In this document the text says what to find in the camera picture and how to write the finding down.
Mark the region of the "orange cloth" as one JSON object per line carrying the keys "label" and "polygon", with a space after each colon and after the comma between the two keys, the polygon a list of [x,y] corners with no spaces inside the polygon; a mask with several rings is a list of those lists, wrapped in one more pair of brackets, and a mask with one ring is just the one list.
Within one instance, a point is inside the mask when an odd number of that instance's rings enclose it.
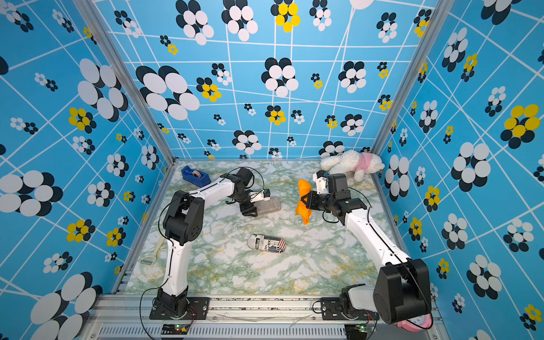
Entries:
{"label": "orange cloth", "polygon": [[303,225],[308,225],[312,215],[312,210],[308,208],[307,204],[310,200],[312,187],[308,181],[303,179],[298,181],[297,187],[300,194],[300,200],[297,203],[296,215],[302,218]]}

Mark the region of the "newspaper print eyeglass case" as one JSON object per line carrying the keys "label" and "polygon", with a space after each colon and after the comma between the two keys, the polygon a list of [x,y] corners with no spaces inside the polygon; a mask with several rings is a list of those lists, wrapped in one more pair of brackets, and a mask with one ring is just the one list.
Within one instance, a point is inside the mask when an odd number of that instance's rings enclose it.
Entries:
{"label": "newspaper print eyeglass case", "polygon": [[250,235],[248,239],[248,246],[253,250],[271,252],[275,254],[281,254],[286,250],[286,242],[284,239],[268,235]]}

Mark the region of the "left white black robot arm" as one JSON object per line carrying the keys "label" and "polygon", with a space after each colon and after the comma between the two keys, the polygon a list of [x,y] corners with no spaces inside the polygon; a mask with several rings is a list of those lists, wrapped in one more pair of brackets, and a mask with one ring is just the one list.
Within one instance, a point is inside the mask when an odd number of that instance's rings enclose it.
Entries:
{"label": "left white black robot arm", "polygon": [[256,202],[267,201],[269,189],[253,192],[254,173],[240,167],[237,173],[226,173],[216,181],[195,191],[177,191],[167,207],[163,219],[164,236],[168,242],[167,266],[164,284],[158,288],[157,303],[176,316],[188,309],[188,261],[194,241],[203,229],[205,209],[210,205],[230,199],[239,204],[243,216],[258,215]]}

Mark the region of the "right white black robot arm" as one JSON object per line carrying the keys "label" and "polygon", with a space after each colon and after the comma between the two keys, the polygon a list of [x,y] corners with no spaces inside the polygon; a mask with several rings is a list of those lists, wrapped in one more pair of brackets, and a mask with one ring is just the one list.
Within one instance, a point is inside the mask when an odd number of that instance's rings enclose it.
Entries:
{"label": "right white black robot arm", "polygon": [[378,276],[372,292],[362,285],[347,286],[339,296],[341,311],[348,319],[372,311],[386,324],[432,314],[429,269],[421,259],[412,259],[400,249],[371,217],[371,207],[351,195],[344,174],[319,171],[314,184],[300,180],[296,213],[309,223],[314,211],[333,215],[364,247]]}

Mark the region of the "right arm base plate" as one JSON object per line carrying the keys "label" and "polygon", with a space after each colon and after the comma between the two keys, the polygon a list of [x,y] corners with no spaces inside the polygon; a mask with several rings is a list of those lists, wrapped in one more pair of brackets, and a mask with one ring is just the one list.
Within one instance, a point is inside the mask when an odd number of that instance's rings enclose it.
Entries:
{"label": "right arm base plate", "polygon": [[339,297],[323,297],[319,300],[320,314],[324,321],[376,321],[380,319],[377,312],[372,310],[345,311]]}

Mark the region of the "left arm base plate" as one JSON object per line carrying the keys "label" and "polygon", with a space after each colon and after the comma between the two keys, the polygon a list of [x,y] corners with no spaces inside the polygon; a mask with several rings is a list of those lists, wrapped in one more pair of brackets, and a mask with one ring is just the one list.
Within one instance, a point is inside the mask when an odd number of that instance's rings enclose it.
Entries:
{"label": "left arm base plate", "polygon": [[153,300],[150,320],[205,320],[209,310],[208,297],[187,298],[177,301]]}

